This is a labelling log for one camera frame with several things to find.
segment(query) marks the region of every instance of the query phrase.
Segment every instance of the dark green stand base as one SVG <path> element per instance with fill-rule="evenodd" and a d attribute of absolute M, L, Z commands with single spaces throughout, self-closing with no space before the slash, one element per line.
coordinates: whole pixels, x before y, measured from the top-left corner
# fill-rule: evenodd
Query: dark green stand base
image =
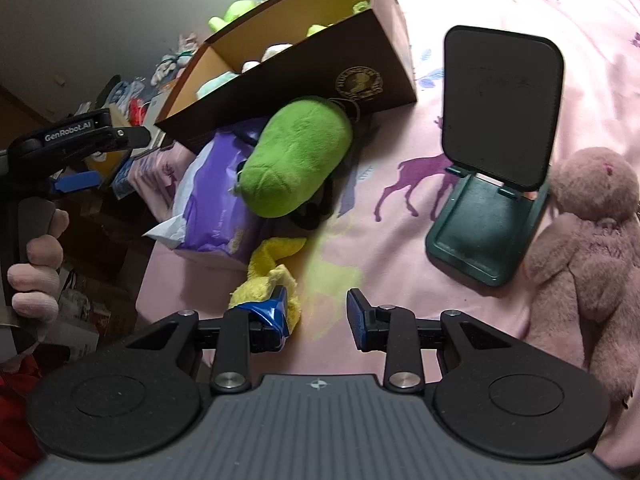
<path fill-rule="evenodd" d="M 535 200 L 470 174 L 461 178 L 425 240 L 427 254 L 489 286 L 513 276 L 548 197 L 548 182 Z"/>

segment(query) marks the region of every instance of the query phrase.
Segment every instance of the light green plush toy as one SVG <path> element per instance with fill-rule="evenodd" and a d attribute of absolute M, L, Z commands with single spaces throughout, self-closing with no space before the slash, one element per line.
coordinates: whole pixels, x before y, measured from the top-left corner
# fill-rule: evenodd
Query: light green plush toy
<path fill-rule="evenodd" d="M 249 12 L 254 7 L 255 2 L 252 2 L 251 0 L 238 0 L 237 2 L 233 2 L 231 6 L 226 10 L 224 18 L 214 16 L 209 20 L 209 28 L 213 30 L 213 32 L 217 32 L 222 27 L 226 27 L 233 20 L 238 19 L 240 16 L 242 16 L 246 12 Z"/>
<path fill-rule="evenodd" d="M 316 193 L 344 157 L 353 130 L 336 104 L 303 97 L 278 110 L 239 175 L 238 191 L 258 216 L 277 218 Z"/>
<path fill-rule="evenodd" d="M 362 0 L 361 2 L 358 2 L 353 7 L 351 7 L 351 10 L 353 14 L 359 14 L 364 10 L 369 9 L 369 7 L 370 7 L 369 2 L 367 0 Z M 306 36 L 307 37 L 312 36 L 320 32 L 321 30 L 325 30 L 325 29 L 326 27 L 324 25 L 318 25 L 316 23 L 315 25 L 311 25 L 311 27 L 308 28 L 308 31 L 306 32 Z"/>

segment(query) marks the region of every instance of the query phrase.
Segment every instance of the red cloth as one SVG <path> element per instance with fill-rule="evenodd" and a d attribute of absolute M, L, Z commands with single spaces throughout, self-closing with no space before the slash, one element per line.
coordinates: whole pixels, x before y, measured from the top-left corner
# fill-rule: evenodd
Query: red cloth
<path fill-rule="evenodd" d="M 25 416 L 25 398 L 40 379 L 32 356 L 15 374 L 0 374 L 0 479 L 14 480 L 42 456 Z"/>

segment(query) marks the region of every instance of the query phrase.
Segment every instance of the metal screw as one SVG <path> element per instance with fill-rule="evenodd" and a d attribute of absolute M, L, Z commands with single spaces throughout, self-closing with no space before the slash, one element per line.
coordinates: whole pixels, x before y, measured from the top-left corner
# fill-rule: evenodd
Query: metal screw
<path fill-rule="evenodd" d="M 396 388 L 413 388 L 420 384 L 420 377 L 413 372 L 396 372 L 389 377 L 389 382 Z"/>
<path fill-rule="evenodd" d="M 245 381 L 244 375 L 238 372 L 222 372 L 215 379 L 217 386 L 227 390 L 242 386 Z"/>

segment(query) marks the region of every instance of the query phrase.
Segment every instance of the gray ribbed plate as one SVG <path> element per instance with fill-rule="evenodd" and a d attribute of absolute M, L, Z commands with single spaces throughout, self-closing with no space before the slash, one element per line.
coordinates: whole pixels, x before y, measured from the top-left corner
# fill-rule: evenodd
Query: gray ribbed plate
<path fill-rule="evenodd" d="M 194 430 L 151 456 L 120 463 L 80 463 L 49 456 L 26 478 L 597 480 L 616 476 L 590 454 L 558 464 L 518 465 L 475 453 L 443 431 L 419 398 L 389 393 L 374 376 L 270 375 L 255 390 L 217 398 Z"/>

